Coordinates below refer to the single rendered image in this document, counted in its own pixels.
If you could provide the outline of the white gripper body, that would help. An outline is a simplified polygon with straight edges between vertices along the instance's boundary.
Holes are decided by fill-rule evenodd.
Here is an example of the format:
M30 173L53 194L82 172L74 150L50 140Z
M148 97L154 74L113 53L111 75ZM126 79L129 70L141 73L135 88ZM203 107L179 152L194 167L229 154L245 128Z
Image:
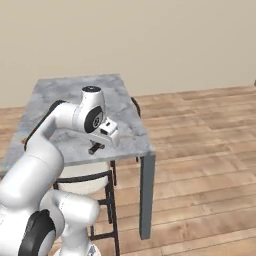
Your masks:
M120 136L117 129L115 129L111 134L108 135L93 132L88 134L87 137L90 140L103 144L105 146L116 147L120 143Z

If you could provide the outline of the black stool with white seat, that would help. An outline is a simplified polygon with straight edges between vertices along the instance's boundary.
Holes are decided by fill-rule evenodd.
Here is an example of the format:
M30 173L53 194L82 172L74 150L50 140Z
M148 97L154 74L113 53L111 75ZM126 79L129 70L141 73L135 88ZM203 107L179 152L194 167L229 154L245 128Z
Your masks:
M105 197L99 199L107 211L108 222L112 225L111 232L96 234L94 226L90 227L90 240L114 239L115 256L120 256L117 214L115 205L114 186L116 185L116 170L114 164L99 162L87 165L65 167L53 188L80 195L91 195L100 190L105 191Z

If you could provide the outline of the grey marble-top table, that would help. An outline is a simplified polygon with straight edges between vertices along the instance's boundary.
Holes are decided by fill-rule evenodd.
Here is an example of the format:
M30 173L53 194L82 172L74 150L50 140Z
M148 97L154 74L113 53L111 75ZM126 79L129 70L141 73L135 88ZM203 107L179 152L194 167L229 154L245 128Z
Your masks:
M51 104L57 100L80 103L82 88L88 85L98 86L103 90L106 114L118 124L119 146L107 147L91 155L88 153L91 143L84 134L58 130L53 134L52 140L62 151L67 166L133 157L140 159L139 233L142 239L148 239L151 235L155 150L131 97L117 74L39 80L13 133L0 166L0 175L3 176L22 156L22 140L42 119Z

